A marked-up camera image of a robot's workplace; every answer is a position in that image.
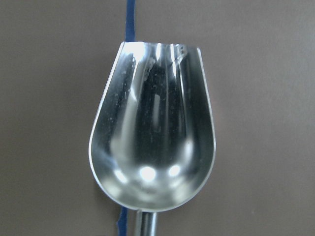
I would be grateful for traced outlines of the steel ice scoop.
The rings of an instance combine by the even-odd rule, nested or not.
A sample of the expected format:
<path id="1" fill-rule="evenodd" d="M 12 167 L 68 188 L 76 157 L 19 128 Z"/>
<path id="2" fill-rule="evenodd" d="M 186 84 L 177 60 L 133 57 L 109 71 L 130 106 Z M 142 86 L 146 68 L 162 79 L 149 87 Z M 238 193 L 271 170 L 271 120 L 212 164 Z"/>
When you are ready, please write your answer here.
<path id="1" fill-rule="evenodd" d="M 93 123 L 89 161 L 101 190 L 137 211 L 137 236 L 154 236 L 159 212 L 198 194 L 215 153 L 200 49 L 123 42 Z"/>

